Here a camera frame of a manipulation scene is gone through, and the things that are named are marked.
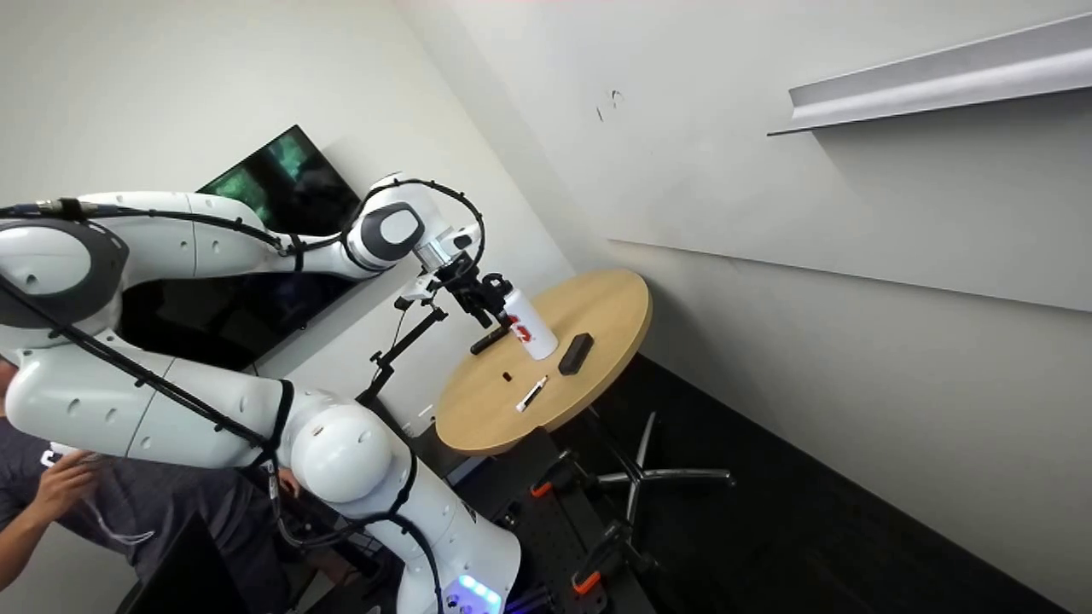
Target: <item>cable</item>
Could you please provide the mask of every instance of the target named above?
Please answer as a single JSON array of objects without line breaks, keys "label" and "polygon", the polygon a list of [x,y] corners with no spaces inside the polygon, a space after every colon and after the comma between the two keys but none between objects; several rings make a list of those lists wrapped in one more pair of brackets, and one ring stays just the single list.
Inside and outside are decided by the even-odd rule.
[{"label": "cable", "polygon": [[397,335],[389,337],[387,352],[400,344],[400,337],[404,337],[404,324],[406,324],[406,313],[411,313],[411,307],[400,313],[400,322],[397,322]]},{"label": "cable", "polygon": [[[374,194],[404,187],[404,185],[419,185],[419,187],[441,193],[449,202],[463,205],[471,213],[471,218],[474,218],[474,224],[480,229],[480,238],[479,238],[479,248],[474,248],[474,262],[480,262],[480,256],[485,256],[485,218],[480,218],[479,205],[463,193],[454,193],[454,187],[447,187],[441,180],[422,180],[422,179],[397,179],[397,180],[367,187],[364,198],[353,207],[353,214],[345,218],[345,224],[332,238],[312,244],[312,245],[295,244],[286,253],[298,256],[298,253],[315,253],[315,248],[345,244],[353,224],[356,224],[356,218],[367,207],[367,202]],[[199,223],[199,224],[241,232],[241,237],[251,237],[251,238],[279,248],[279,238],[273,232],[250,229],[250,224],[241,224],[241,218],[230,223],[230,218],[214,218],[214,214],[193,214],[193,213],[155,213],[155,207],[121,207],[121,205],[104,205],[104,207],[83,213],[77,202],[75,202],[75,213],[83,218],[182,218],[182,223]],[[0,207],[0,218],[72,218],[75,223],[72,207],[52,213],[52,207],[41,207],[41,205]]]},{"label": "cable", "polygon": [[415,544],[415,548],[430,562],[436,614],[444,614],[444,588],[441,588],[436,554],[430,548],[426,535],[406,514],[397,511],[404,501],[397,501],[389,511],[374,511],[374,514],[364,514],[364,519],[349,519],[345,526],[335,526],[324,535],[302,539],[302,535],[295,535],[295,528],[283,519],[278,472],[279,472],[279,464],[273,456],[270,501],[273,501],[278,534],[283,535],[286,547],[295,547],[295,548],[329,548],[329,547],[340,544],[345,535],[362,534],[362,528],[367,528],[374,522],[393,522]]},{"label": "cable", "polygon": [[67,337],[75,347],[96,354],[98,363],[126,373],[137,380],[137,386],[151,384],[162,395],[175,399],[178,406],[211,420],[218,429],[230,429],[231,438],[246,442],[246,445],[255,445],[255,448],[270,448],[266,438],[246,429],[241,424],[230,420],[225,413],[214,413],[211,406],[204,406],[199,395],[170,386],[168,380],[148,373],[142,364],[137,364],[132,357],[121,354],[117,347],[96,341],[92,335],[77,332],[77,327],[67,327],[67,324],[59,324],[48,311],[41,311],[34,301],[27,301],[18,287],[11,287],[3,277],[0,277],[0,289],[18,301],[23,311],[32,311],[34,316],[41,316],[41,324],[56,327],[52,335],[60,335]]}]

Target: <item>dark floor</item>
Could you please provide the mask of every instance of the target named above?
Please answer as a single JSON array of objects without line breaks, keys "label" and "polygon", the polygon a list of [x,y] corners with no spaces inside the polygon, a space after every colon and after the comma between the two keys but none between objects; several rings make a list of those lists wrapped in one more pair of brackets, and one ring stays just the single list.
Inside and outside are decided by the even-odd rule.
[{"label": "dark floor", "polygon": [[[581,560],[596,528],[622,519],[625,493],[570,489],[551,501],[529,501],[526,481],[560,448],[573,448],[589,472],[618,472],[604,434],[622,453],[630,453],[650,411],[659,411],[651,445],[659,469],[728,469],[736,489],[650,489],[639,547],[659,560],[659,569],[622,567],[609,578],[604,588],[615,597],[609,612],[615,614],[1060,612],[644,357],[625,373],[596,413],[581,417],[563,434],[526,442],[517,453],[480,464],[460,484],[460,494],[493,519],[497,519],[504,501],[521,501],[526,522],[518,535],[526,544],[526,569],[540,569],[532,584],[552,584],[560,601],[552,606],[517,612],[600,612],[565,595],[565,560]],[[447,469],[458,464],[449,453],[422,456]],[[335,589],[335,605],[315,606],[315,614],[362,612],[367,601],[357,589]]]},{"label": "dark floor", "polygon": [[[663,614],[1049,614],[1060,612],[784,442],[651,363],[634,363],[600,424],[634,449],[659,411],[654,464],[729,469],[736,489],[654,484],[639,519],[663,569],[643,584]],[[555,438],[611,469],[589,420]],[[622,494],[589,500],[604,519]]]}]

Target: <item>white wall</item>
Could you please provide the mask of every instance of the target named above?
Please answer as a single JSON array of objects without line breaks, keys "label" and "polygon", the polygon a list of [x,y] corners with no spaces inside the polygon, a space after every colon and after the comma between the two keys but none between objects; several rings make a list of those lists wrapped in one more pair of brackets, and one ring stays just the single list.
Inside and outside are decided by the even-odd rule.
[{"label": "white wall", "polygon": [[[290,124],[329,146],[356,187],[422,172],[485,213],[488,269],[540,289],[570,273],[536,213],[485,146],[460,102],[387,0],[3,0],[0,4],[0,194],[190,193]],[[389,403],[411,420],[479,332],[441,324],[400,364]],[[364,354],[389,341],[389,313],[279,368],[338,395],[367,384]],[[114,612],[126,573],[72,567],[83,547],[44,547],[0,612]]]},{"label": "white wall", "polygon": [[404,4],[573,262],[654,282],[654,363],[1073,612],[1092,612],[1084,99],[764,130],[787,87],[1090,8]]}]

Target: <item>black cable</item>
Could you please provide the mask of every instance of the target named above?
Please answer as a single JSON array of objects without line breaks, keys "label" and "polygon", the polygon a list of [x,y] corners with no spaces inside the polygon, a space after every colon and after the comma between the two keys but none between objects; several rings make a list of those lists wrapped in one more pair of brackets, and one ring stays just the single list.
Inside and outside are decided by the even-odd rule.
[{"label": "black cable", "polygon": [[214,413],[207,403],[200,403],[199,395],[170,386],[168,380],[148,373],[142,364],[137,364],[132,357],[121,354],[117,347],[96,341],[92,335],[77,332],[77,327],[67,327],[67,324],[59,324],[48,311],[41,311],[34,301],[27,301],[18,287],[11,287],[3,277],[0,277],[0,289],[18,301],[23,311],[39,313],[41,324],[52,327],[52,335],[60,335],[67,337],[75,347],[96,354],[98,363],[126,373],[137,380],[137,386],[151,384],[162,395],[175,399],[178,406],[211,420],[218,429],[230,429],[231,438],[246,442],[246,445],[255,445],[255,448],[266,448],[270,442],[246,429],[241,424],[230,420],[225,413]]},{"label": "black cable", "polygon": [[393,522],[393,526],[400,526],[400,528],[415,544],[415,548],[419,548],[422,560],[430,562],[436,612],[444,612],[444,588],[441,588],[436,554],[430,548],[426,535],[422,535],[411,519],[404,519],[400,511],[378,511],[378,514],[364,514],[364,519],[349,519],[345,526],[335,526],[335,528],[324,534],[324,535],[302,539],[302,535],[295,535],[295,528],[290,528],[286,519],[283,519],[278,472],[279,472],[279,464],[273,462],[270,501],[273,501],[278,534],[283,535],[286,547],[295,547],[295,548],[329,548],[329,547],[340,544],[345,535],[362,534],[362,528],[367,528],[367,526],[374,526],[374,522]]},{"label": "black cable", "polygon": [[273,462],[273,469],[278,469],[278,448],[283,442],[286,417],[295,413],[295,399],[298,399],[298,386],[279,380],[279,403],[278,403],[273,434],[266,438],[263,453],[255,462],[250,462],[250,472],[266,462]]},{"label": "black cable", "polygon": [[[479,213],[479,205],[463,194],[463,193],[454,193],[441,180],[422,180],[422,179],[397,179],[397,180],[387,180],[387,185],[374,185],[364,193],[364,198],[356,205],[356,213],[345,218],[345,224],[338,229],[338,237],[324,238],[324,244],[295,244],[286,253],[290,256],[302,256],[302,253],[315,253],[315,248],[324,248],[324,245],[335,245],[335,244],[345,244],[356,218],[364,213],[364,205],[383,194],[383,193],[393,193],[393,187],[404,187],[404,185],[419,185],[419,187],[430,187],[430,193],[441,193],[447,194],[449,202],[463,205],[471,213],[471,218],[479,223],[479,248],[474,248],[474,262],[480,262],[485,256],[485,218]],[[60,207],[60,213],[52,213],[52,207],[41,207],[41,205],[14,205],[14,207],[0,207],[0,218],[72,218],[72,207]],[[259,229],[250,229],[241,224],[241,218],[230,223],[230,218],[214,218],[214,214],[193,214],[193,213],[155,213],[155,207],[121,207],[121,205],[104,205],[104,207],[92,207],[92,213],[83,213],[77,207],[77,218],[182,218],[182,223],[200,223],[200,224],[214,224],[214,229],[230,229],[230,232],[241,232],[241,237],[251,237],[266,245],[279,245],[279,238],[273,232],[259,232]]]},{"label": "black cable", "polygon": [[411,307],[400,313],[400,322],[397,322],[397,335],[389,337],[387,352],[400,344],[400,337],[404,337],[404,324],[406,324],[406,313],[411,313]]}]

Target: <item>monitor screen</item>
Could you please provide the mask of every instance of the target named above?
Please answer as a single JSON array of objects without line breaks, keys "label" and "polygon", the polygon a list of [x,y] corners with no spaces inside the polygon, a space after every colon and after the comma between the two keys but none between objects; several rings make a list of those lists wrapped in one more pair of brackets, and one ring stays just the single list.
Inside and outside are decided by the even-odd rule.
[{"label": "monitor screen", "polygon": [[[329,237],[356,213],[357,194],[302,127],[200,187],[250,205],[278,232]],[[140,347],[204,364],[246,368],[353,282],[316,273],[231,281],[162,281],[124,293],[121,335]]]},{"label": "monitor screen", "polygon": [[329,237],[338,232],[357,194],[329,165],[315,139],[290,127],[241,165],[200,187],[246,202],[270,229]]}]

